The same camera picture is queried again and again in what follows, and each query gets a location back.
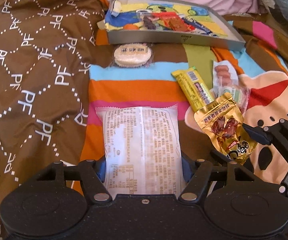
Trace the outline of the gold foil snack pouch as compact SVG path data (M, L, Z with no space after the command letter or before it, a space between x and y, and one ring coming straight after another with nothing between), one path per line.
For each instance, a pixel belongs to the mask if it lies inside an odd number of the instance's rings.
M230 93L226 92L194 114L217 151L243 165L257 146L243 127L243 116Z

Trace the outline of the clear green-label cookie pack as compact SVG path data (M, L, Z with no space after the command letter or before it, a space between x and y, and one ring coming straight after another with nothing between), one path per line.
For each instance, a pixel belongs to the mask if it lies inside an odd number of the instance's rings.
M232 96L232 99L235 101L237 106L239 107L242 115L246 113L246 109L248 106L248 100L250 97L250 89L247 87L239 86L239 85L227 85L220 86L218 88L218 96L222 94L229 93Z

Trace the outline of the white bread snack package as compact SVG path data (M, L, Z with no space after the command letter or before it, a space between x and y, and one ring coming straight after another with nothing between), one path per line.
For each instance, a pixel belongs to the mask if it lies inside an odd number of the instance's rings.
M177 107L101 107L110 195L173 194L186 186L182 171Z

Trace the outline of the yellow cracker bar package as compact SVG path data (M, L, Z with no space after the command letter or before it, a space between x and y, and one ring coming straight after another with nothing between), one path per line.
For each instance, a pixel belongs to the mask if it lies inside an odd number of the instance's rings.
M196 67L176 70L171 75L179 84L194 113L214 101L214 96Z

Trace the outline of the white sausage snack packet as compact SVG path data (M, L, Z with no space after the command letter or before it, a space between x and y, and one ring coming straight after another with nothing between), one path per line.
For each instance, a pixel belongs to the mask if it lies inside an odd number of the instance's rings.
M233 65L228 61L213 62L213 89L217 91L220 86L238 85L239 79Z

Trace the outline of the blue striped snack stick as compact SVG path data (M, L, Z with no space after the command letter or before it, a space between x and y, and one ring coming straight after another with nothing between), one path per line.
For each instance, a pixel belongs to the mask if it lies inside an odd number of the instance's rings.
M184 25L188 28L190 32L195 32L204 35L213 35L214 32L211 31L204 24L198 22L193 16L184 16L181 18L184 22Z

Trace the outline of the grey metal tray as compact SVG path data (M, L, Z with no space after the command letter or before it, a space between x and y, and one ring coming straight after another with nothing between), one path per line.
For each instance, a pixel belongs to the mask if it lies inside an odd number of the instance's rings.
M193 16L214 34L169 30L157 23L153 12L176 12L180 18ZM144 16L156 19L155 30L145 27ZM140 29L123 30L126 24L135 24ZM229 50L242 50L245 45L241 35L215 10L205 5L179 0L111 0L104 19L104 27L111 44L182 43Z

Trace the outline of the brown PF patterned blanket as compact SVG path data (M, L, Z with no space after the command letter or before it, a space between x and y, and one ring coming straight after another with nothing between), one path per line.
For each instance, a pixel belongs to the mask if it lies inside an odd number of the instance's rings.
M50 163L78 163L106 7L105 0L0 0L0 203Z

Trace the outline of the round rice cracker pack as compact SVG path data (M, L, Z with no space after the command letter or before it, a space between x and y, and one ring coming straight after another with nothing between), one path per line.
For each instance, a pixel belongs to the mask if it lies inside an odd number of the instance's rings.
M129 43L118 46L114 51L114 62L119 67L136 68L147 64L152 50L146 43Z

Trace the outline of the red spicy snack packet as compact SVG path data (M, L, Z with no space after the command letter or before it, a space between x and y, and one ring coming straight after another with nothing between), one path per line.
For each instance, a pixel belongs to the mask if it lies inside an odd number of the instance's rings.
M184 22L176 12L153 12L152 15L157 18L157 23L169 30L180 32L192 32L195 27Z

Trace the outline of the dark brown snack piece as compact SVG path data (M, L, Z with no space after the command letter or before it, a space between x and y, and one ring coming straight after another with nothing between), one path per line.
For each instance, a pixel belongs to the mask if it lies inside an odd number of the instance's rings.
M144 16L143 23L147 29L155 30L156 29L156 19L152 16Z

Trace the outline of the small orange round snack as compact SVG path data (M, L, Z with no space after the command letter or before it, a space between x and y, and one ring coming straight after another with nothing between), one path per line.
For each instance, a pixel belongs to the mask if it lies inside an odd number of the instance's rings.
M126 24L123 26L123 30L139 30L139 26L135 24Z

